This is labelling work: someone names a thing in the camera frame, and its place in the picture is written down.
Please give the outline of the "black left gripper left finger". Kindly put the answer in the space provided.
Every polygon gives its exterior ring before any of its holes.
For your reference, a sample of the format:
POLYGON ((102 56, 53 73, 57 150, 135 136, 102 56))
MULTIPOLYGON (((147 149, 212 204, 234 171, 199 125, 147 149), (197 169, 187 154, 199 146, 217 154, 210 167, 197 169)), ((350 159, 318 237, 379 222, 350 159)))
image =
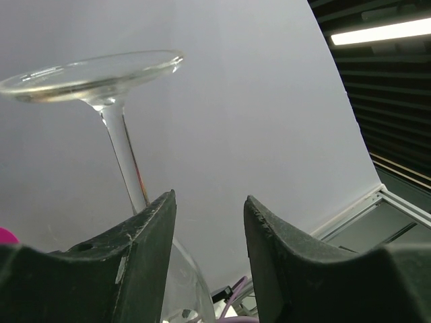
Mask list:
POLYGON ((168 191, 65 252, 1 246, 2 322, 159 322, 176 219, 168 191))

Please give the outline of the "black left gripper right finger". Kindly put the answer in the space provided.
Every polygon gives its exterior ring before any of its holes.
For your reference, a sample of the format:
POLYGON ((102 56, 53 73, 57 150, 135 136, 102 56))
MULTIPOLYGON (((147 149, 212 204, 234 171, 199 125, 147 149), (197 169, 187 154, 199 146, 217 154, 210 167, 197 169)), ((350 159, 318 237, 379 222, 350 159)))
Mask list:
POLYGON ((354 253, 274 215, 255 197, 244 230, 261 322, 429 322, 430 245, 354 253))

